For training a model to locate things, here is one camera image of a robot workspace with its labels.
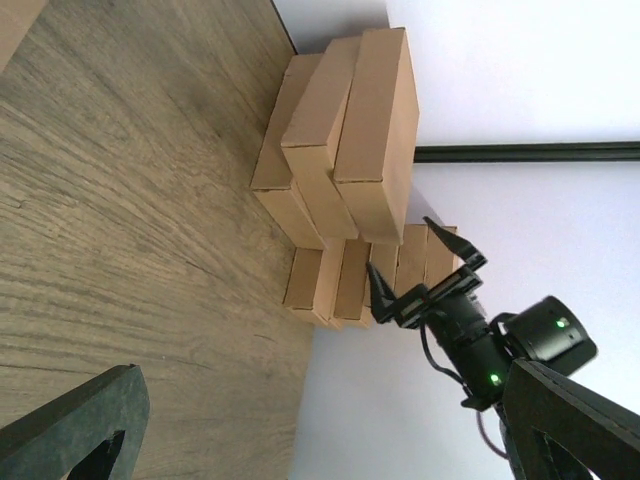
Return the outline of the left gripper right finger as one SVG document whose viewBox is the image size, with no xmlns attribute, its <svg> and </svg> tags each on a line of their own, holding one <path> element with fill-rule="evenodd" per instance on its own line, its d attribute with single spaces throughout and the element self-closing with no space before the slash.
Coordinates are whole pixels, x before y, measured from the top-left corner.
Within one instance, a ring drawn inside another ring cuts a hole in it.
<svg viewBox="0 0 640 480">
<path fill-rule="evenodd" d="M 518 360 L 504 411 L 527 479 L 559 479 L 561 450 L 601 479 L 639 477 L 639 416 L 544 365 Z"/>
</svg>

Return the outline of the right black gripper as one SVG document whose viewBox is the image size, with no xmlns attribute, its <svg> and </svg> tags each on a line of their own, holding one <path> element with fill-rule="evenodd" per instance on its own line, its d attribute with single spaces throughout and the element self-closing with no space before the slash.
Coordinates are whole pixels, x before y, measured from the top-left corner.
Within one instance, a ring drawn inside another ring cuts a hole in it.
<svg viewBox="0 0 640 480">
<path fill-rule="evenodd" d="M 380 271 L 368 261 L 370 310 L 377 323 L 394 320 L 400 328 L 416 328 L 421 319 L 445 300 L 468 295 L 482 285 L 482 280 L 471 268 L 483 267 L 487 263 L 486 257 L 471 242 L 445 230 L 429 216 L 424 216 L 423 220 L 443 245 L 468 267 L 460 267 L 434 287 L 418 284 L 397 298 Z"/>
</svg>

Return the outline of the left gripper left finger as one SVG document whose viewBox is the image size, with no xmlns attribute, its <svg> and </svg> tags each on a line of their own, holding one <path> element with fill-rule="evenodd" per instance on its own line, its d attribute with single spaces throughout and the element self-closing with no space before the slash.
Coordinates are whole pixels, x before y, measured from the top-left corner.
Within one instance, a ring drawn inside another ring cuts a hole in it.
<svg viewBox="0 0 640 480">
<path fill-rule="evenodd" d="M 130 479 L 150 399 L 141 368 L 118 365 L 1 429 L 3 479 Z"/>
</svg>

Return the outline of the brown cardboard box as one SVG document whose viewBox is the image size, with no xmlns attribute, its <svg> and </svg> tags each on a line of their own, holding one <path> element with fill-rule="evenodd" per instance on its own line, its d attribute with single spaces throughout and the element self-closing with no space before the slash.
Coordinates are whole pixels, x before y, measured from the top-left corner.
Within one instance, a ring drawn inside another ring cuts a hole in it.
<svg viewBox="0 0 640 480">
<path fill-rule="evenodd" d="M 406 29 L 365 31 L 333 179 L 367 242 L 403 242 L 419 116 Z"/>
</svg>

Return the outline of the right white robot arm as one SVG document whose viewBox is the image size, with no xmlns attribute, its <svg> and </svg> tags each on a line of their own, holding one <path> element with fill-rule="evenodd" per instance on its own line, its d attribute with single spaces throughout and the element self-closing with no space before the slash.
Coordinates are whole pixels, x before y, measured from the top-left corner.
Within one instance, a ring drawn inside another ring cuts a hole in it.
<svg viewBox="0 0 640 480">
<path fill-rule="evenodd" d="M 488 321 L 474 296 L 481 285 L 477 271 L 485 256 L 467 239 L 439 226 L 426 225 L 463 264 L 433 287 L 417 284 L 397 295 L 373 263 L 367 263 L 371 311 L 379 324 L 395 322 L 417 330 L 431 367 L 463 389 L 461 405 L 482 414 L 496 411 L 503 445 L 489 448 L 507 460 L 517 479 L 525 476 L 511 436 L 503 396 L 516 360 L 539 362 L 570 376 L 594 359 L 598 349 L 572 311 L 547 296 L 520 313 L 502 313 Z"/>
</svg>

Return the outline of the tall folded cardboard box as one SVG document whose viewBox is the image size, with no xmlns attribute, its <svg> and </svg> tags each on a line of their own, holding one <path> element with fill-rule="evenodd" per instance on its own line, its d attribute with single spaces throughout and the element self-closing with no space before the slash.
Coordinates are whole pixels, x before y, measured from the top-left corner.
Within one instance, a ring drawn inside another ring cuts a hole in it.
<svg viewBox="0 0 640 480">
<path fill-rule="evenodd" d="M 457 257 L 429 229 L 427 236 L 427 259 L 424 283 L 428 288 L 436 286 L 453 273 L 458 266 Z"/>
</svg>

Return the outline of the leaning folded cardboard box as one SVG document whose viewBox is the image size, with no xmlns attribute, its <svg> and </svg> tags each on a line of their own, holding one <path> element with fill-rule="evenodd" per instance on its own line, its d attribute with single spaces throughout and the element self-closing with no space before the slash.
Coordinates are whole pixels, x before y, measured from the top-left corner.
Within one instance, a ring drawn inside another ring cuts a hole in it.
<svg viewBox="0 0 640 480">
<path fill-rule="evenodd" d="M 337 284 L 334 317 L 346 324 L 367 328 L 372 321 L 371 294 L 366 263 L 371 262 L 397 296 L 426 279 L 429 229 L 425 224 L 406 225 L 404 242 L 370 244 L 346 240 Z"/>
</svg>

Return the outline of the low cardboard box stack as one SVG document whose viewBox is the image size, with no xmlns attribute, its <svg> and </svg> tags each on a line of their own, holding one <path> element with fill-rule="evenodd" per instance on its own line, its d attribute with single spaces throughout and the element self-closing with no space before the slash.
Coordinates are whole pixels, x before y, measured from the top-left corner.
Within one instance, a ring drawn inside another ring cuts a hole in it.
<svg viewBox="0 0 640 480">
<path fill-rule="evenodd" d="M 367 329 L 372 322 L 365 302 L 370 249 L 360 239 L 332 239 L 323 250 L 298 248 L 284 307 L 317 327 Z"/>
</svg>

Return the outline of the small folded cardboard box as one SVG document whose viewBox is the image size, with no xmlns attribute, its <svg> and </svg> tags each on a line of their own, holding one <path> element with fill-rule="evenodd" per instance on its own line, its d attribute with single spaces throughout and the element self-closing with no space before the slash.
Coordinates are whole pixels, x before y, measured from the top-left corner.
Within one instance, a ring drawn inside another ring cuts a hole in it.
<svg viewBox="0 0 640 480">
<path fill-rule="evenodd" d="M 263 139 L 250 188 L 294 246 L 322 250 L 325 243 L 311 218 L 281 148 L 293 112 L 320 61 L 295 55 L 285 71 Z"/>
</svg>

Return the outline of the flat cardboard sheet stack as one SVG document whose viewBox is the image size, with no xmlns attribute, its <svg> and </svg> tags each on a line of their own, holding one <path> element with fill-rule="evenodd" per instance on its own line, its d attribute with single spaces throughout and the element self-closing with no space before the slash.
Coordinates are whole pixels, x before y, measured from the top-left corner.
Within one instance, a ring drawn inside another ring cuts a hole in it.
<svg viewBox="0 0 640 480">
<path fill-rule="evenodd" d="M 0 64 L 4 71 L 48 0 L 0 1 Z"/>
</svg>

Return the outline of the right black frame post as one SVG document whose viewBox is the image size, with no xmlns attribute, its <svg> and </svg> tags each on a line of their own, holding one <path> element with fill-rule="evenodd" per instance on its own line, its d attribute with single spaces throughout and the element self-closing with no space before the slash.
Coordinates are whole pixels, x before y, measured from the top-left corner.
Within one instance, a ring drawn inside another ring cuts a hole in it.
<svg viewBox="0 0 640 480">
<path fill-rule="evenodd" d="M 420 146 L 414 153 L 415 164 L 584 163 L 638 160 L 638 141 Z"/>
</svg>

